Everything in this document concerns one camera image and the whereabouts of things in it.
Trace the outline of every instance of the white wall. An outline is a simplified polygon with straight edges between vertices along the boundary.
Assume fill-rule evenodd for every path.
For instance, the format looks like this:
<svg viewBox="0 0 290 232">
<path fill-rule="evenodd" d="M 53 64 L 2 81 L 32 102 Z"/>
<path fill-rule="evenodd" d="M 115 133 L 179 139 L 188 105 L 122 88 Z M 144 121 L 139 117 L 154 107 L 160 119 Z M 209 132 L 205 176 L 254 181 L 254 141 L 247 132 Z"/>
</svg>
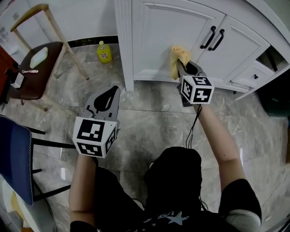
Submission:
<svg viewBox="0 0 290 232">
<path fill-rule="evenodd" d="M 27 1 L 16 0 L 0 16 L 0 45 L 19 64 L 27 51 L 18 43 L 10 28 L 29 9 Z M 32 48 L 49 42 L 35 17 L 31 17 L 17 29 Z"/>
<path fill-rule="evenodd" d="M 47 3 L 67 41 L 117 35 L 113 0 L 27 0 Z M 36 19 L 50 41 L 57 40 L 43 13 Z"/>
<path fill-rule="evenodd" d="M 290 30 L 290 1 L 289 0 L 264 0 L 278 15 L 288 30 Z"/>
</svg>

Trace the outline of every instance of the yellow bottle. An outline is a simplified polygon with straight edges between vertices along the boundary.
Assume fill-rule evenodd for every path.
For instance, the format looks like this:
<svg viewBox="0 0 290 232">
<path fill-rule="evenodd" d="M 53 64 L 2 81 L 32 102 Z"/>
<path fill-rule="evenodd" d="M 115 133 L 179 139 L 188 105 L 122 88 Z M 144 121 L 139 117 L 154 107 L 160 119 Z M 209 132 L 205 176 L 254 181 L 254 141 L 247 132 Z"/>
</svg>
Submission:
<svg viewBox="0 0 290 232">
<path fill-rule="evenodd" d="M 112 60 L 111 49 L 104 41 L 100 41 L 100 46 L 97 48 L 97 54 L 102 63 L 108 63 Z"/>
</svg>

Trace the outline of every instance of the baseboard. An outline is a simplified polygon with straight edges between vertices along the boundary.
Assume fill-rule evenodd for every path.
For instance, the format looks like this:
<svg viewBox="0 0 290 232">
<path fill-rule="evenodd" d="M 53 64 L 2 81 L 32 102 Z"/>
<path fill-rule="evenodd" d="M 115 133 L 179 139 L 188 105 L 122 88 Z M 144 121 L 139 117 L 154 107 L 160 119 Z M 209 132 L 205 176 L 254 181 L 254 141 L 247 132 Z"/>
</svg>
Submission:
<svg viewBox="0 0 290 232">
<path fill-rule="evenodd" d="M 100 41 L 104 41 L 105 44 L 118 44 L 118 36 L 101 36 L 101 37 L 92 37 L 92 38 L 85 38 L 85 39 L 77 39 L 68 41 L 68 44 L 71 48 L 87 46 L 87 45 L 96 45 L 99 44 Z"/>
</svg>

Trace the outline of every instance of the black t-shirt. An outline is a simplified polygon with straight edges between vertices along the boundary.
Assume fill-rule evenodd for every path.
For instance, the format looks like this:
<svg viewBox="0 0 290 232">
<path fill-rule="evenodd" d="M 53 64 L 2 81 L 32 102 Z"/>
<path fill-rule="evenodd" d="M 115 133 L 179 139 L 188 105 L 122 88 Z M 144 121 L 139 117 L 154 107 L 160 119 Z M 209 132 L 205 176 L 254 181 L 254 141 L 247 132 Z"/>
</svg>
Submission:
<svg viewBox="0 0 290 232">
<path fill-rule="evenodd" d="M 146 217 L 136 228 L 128 231 L 256 232 L 260 225 L 261 207 L 256 195 L 247 180 L 239 179 L 223 190 L 218 213 L 190 212 L 175 208 L 158 216 Z M 72 222 L 71 232 L 78 231 L 96 232 L 97 229 L 86 222 Z"/>
</svg>

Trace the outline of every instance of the wooden chair frame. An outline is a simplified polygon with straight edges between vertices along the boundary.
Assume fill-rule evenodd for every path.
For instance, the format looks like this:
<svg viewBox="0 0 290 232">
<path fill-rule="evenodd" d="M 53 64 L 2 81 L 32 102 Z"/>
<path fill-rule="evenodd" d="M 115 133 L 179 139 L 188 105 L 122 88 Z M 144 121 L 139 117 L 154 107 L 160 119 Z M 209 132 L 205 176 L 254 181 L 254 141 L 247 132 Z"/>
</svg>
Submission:
<svg viewBox="0 0 290 232">
<path fill-rule="evenodd" d="M 62 47 L 62 50 L 61 52 L 59 53 L 59 56 L 57 58 L 57 61 L 53 67 L 53 70 L 50 74 L 50 77 L 48 79 L 48 83 L 47 83 L 47 86 L 52 78 L 52 76 L 54 75 L 64 53 L 66 51 L 68 51 L 68 53 L 71 55 L 74 63 L 76 64 L 77 68 L 78 68 L 78 71 L 80 72 L 80 74 L 82 76 L 84 76 L 84 78 L 86 80 L 89 79 L 89 76 L 87 75 L 87 73 L 85 72 L 84 68 L 82 67 L 81 63 L 78 61 L 77 57 L 75 56 L 75 54 L 73 53 L 71 47 L 68 45 L 68 42 L 66 41 L 63 33 L 61 32 L 59 26 L 57 25 L 50 9 L 49 9 L 49 6 L 48 4 L 38 4 L 38 5 L 35 5 L 34 7 L 32 7 L 31 9 L 29 9 L 22 17 L 20 17 L 17 22 L 11 27 L 10 29 L 10 32 L 13 32 L 16 36 L 16 38 L 18 39 L 19 43 L 29 52 L 32 48 L 30 47 L 30 45 L 25 41 L 25 39 L 22 37 L 22 35 L 19 33 L 19 31 L 17 30 L 17 27 L 19 25 L 21 25 L 22 23 L 24 23 L 26 20 L 28 20 L 29 18 L 31 18 L 32 16 L 36 15 L 37 13 L 39 13 L 40 11 L 44 11 L 50 25 L 52 26 L 53 30 L 55 31 L 56 35 L 58 36 L 59 40 L 63 43 L 63 47 Z M 45 102 L 47 102 L 49 105 L 52 105 L 60 110 L 63 110 L 65 111 L 66 113 L 70 114 L 70 115 L 73 115 L 73 116 L 77 116 L 77 114 L 75 112 L 72 112 L 70 110 L 68 110 L 67 108 L 65 108 L 64 106 L 60 105 L 59 103 L 55 102 L 54 100 L 50 99 L 48 96 L 47 96 L 47 86 L 46 86 L 46 89 L 43 93 L 43 96 L 41 97 L 42 100 L 44 100 Z M 36 104 L 35 102 L 33 101 L 27 101 L 27 102 L 30 102 L 33 106 L 41 109 L 41 110 L 44 110 L 44 111 L 47 111 L 46 108 L 44 108 L 43 106 L 41 105 L 38 105 Z"/>
</svg>

